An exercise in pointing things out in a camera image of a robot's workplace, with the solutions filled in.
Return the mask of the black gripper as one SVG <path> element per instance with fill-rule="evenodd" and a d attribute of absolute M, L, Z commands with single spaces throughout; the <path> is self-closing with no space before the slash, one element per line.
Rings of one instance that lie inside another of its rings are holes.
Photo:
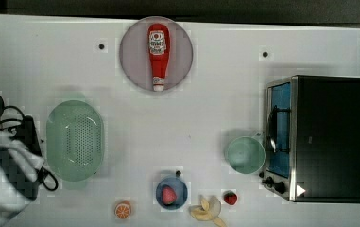
<path fill-rule="evenodd" d="M 9 127 L 9 132 L 13 139 L 26 145 L 31 153 L 42 155 L 34 119 L 31 116 L 27 115 L 19 125 Z"/>

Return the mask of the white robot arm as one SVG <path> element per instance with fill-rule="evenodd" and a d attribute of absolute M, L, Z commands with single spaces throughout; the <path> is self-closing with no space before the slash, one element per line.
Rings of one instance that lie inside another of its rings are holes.
<path fill-rule="evenodd" d="M 44 158 L 0 131 L 0 227 L 37 199 Z"/>

